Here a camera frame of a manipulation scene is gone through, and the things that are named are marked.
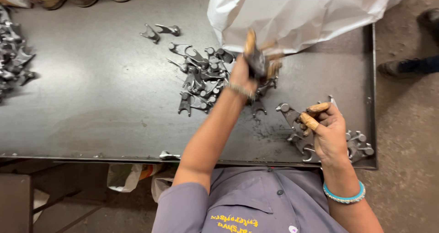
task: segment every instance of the white bag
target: white bag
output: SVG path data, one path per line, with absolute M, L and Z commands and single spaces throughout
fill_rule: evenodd
M 210 0 L 208 19 L 222 47 L 242 52 L 248 28 L 257 43 L 276 39 L 284 53 L 376 22 L 388 0 Z

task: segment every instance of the bangle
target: bangle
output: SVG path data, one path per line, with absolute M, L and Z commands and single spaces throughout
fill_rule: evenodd
M 359 183 L 359 193 L 354 197 L 349 197 L 349 198 L 338 197 L 329 191 L 328 187 L 326 186 L 326 183 L 323 183 L 323 191 L 328 197 L 330 197 L 336 202 L 345 203 L 345 204 L 359 202 L 366 195 L 366 188 L 364 187 L 362 182 L 358 181 L 358 183 Z
M 230 82 L 227 82 L 226 80 L 224 80 L 224 88 L 230 88 L 233 91 L 244 95 L 248 100 L 250 101 L 255 101 L 255 93 L 253 93 L 253 91 L 247 91 L 242 85 L 234 85 L 234 84 L 230 84 Z

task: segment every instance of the pile of metal parts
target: pile of metal parts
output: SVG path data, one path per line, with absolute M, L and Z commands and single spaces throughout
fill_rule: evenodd
M 35 73 L 25 69 L 35 54 L 26 53 L 26 41 L 21 35 L 19 24 L 14 24 L 8 10 L 0 5 L 0 102 L 14 87 L 24 85 Z
M 181 102 L 178 108 L 178 114 L 182 110 L 188 111 L 190 117 L 190 109 L 200 109 L 205 113 L 209 113 L 218 96 L 229 82 L 230 71 L 233 68 L 236 57 L 223 49 L 215 51 L 212 47 L 204 49 L 208 58 L 204 58 L 201 54 L 193 49 L 194 55 L 190 55 L 186 50 L 192 45 L 169 43 L 169 50 L 173 53 L 183 56 L 184 62 L 177 63 L 167 58 L 179 69 L 187 74 L 187 78 L 183 83 L 183 88 L 188 92 L 181 92 Z M 264 96 L 269 88 L 276 88 L 277 77 L 267 80 L 256 90 L 256 100 L 250 102 L 253 116 L 257 111 L 263 111 L 267 114 L 260 97 Z
M 331 99 L 330 102 L 337 107 L 334 98 L 331 95 L 329 97 Z M 302 161 L 304 163 L 321 163 L 319 156 L 313 149 L 313 145 L 302 138 L 303 133 L 294 127 L 294 123 L 300 122 L 300 112 L 291 108 L 287 103 L 279 104 L 279 106 L 276 107 L 276 111 L 280 111 L 284 115 L 293 131 L 287 140 L 291 142 L 302 155 L 307 156 L 307 158 L 304 158 Z M 346 141 L 348 146 L 347 155 L 351 163 L 355 163 L 360 159 L 369 157 L 375 153 L 374 149 L 372 149 L 372 146 L 369 143 L 366 143 L 366 139 L 366 136 L 360 131 L 356 131 L 354 134 L 352 131 L 348 130 L 346 133 Z

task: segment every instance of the shoe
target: shoe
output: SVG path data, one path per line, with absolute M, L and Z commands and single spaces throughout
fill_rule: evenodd
M 429 9 L 422 12 L 417 21 L 419 25 L 425 28 L 433 39 L 439 45 L 439 8 Z
M 391 61 L 378 65 L 378 71 L 384 76 L 390 76 L 396 79 L 407 79 L 418 77 L 421 73 L 418 68 L 420 60 Z

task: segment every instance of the gray tabletop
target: gray tabletop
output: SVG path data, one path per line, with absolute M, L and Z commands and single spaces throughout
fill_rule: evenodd
M 177 113 L 186 75 L 165 57 L 169 42 L 198 51 L 219 48 L 206 16 L 209 0 L 99 0 L 56 11 L 13 13 L 36 57 L 38 79 L 11 93 L 0 107 L 0 156 L 156 161 L 161 151 L 181 154 L 206 118 Z M 182 35 L 161 35 L 158 45 L 139 35 L 144 24 L 178 25 Z M 350 130 L 375 138 L 373 73 L 365 28 L 286 57 L 277 89 L 262 99 L 268 115 L 246 107 L 222 153 L 236 162 L 300 162 L 285 139 L 290 130 L 275 111 L 298 111 L 332 94 Z M 375 161 L 363 164 L 375 167 Z

